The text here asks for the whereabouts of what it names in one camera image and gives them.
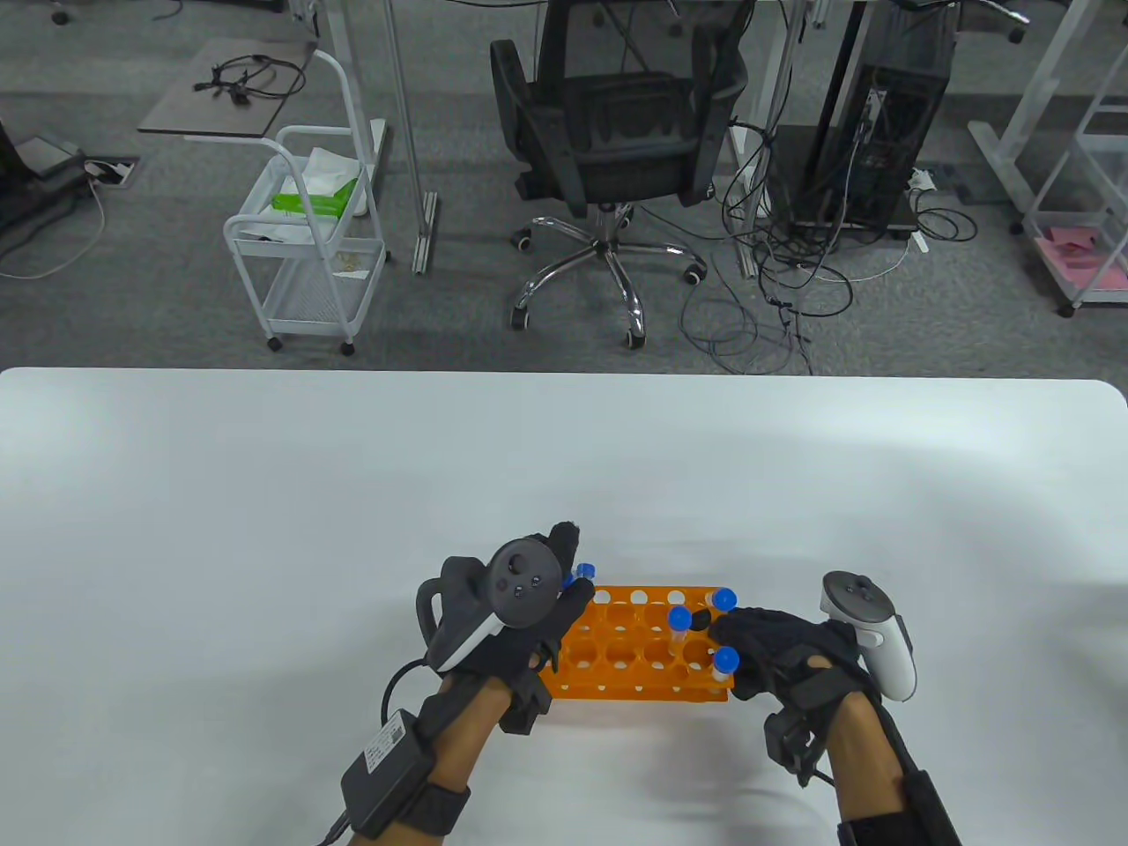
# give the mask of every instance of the power adapter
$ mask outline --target power adapter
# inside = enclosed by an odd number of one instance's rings
[[[434,769],[434,751],[420,743],[415,722],[397,711],[341,777],[349,822],[371,840],[395,821]]]

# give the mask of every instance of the finger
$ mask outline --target finger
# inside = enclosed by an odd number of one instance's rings
[[[545,545],[559,561],[561,571],[566,579],[575,563],[575,550],[580,547],[580,527],[572,522],[556,523],[548,532]]]

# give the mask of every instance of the human hand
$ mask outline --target human hand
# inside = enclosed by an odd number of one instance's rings
[[[785,611],[737,608],[710,627],[710,636],[740,653],[732,690],[738,699],[770,693],[782,704],[807,711],[794,700],[794,688],[831,668],[840,668],[862,689],[874,689],[858,664],[854,627],[839,620],[814,624]]]
[[[570,522],[556,523],[548,537],[530,535],[544,544],[561,565],[562,583],[572,574],[575,552],[580,545],[580,529]],[[520,686],[530,672],[540,672],[548,663],[556,669],[561,641],[583,615],[596,593],[587,579],[578,579],[556,600],[544,619],[527,628],[504,628],[486,637],[456,670],[496,678],[510,689]]]

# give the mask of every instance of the desk leg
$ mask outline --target desk leg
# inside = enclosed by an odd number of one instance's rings
[[[1034,202],[1034,192],[1025,177],[1019,173],[1015,162],[1046,112],[1050,97],[1057,90],[1060,79],[1056,72],[1061,62],[1061,55],[1074,41],[1082,38],[1089,32],[1089,27],[1100,8],[1100,0],[1073,0],[1069,3],[1069,9],[1061,19],[1057,33],[1054,34],[1054,39],[1046,49],[1046,55],[1038,63],[1038,69],[1026,86],[1026,90],[1023,92],[1017,108],[1014,109],[1002,138],[996,135],[995,130],[985,121],[968,123],[971,138],[975,139],[979,150],[987,159],[987,164],[990,165],[990,169],[995,171],[998,180],[1003,184],[1007,196],[1014,203],[1014,208],[1023,214],[1030,211],[1030,206]]]
[[[415,158],[415,135],[412,132],[412,115],[407,104],[407,86],[404,82],[404,62],[399,54],[399,34],[396,32],[396,12],[393,0],[384,0],[384,14],[388,25],[388,52],[391,59],[391,76],[396,81],[396,102],[399,106],[400,131],[404,133],[404,147],[407,150],[407,170],[412,182],[412,202],[415,204],[415,221],[418,224],[418,238],[415,241],[415,256],[412,259],[412,273],[426,273],[431,259],[431,244],[434,240],[435,217],[439,213],[439,194],[429,191],[423,194],[420,185],[420,166]]]

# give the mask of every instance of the office chair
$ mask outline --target office chair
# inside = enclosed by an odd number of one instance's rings
[[[712,195],[713,173],[730,115],[748,81],[740,37],[755,0],[548,0],[536,80],[526,80],[512,41],[490,45],[505,143],[530,169],[518,178],[523,200],[563,200],[594,231],[538,217],[513,233],[531,247],[532,228],[583,244],[529,279],[510,326],[529,325],[529,301],[549,280],[588,261],[602,262],[626,306],[626,343],[646,341],[642,302],[620,255],[688,259],[682,279],[706,275],[699,255],[677,244],[619,240],[633,204],[676,195],[682,205]]]

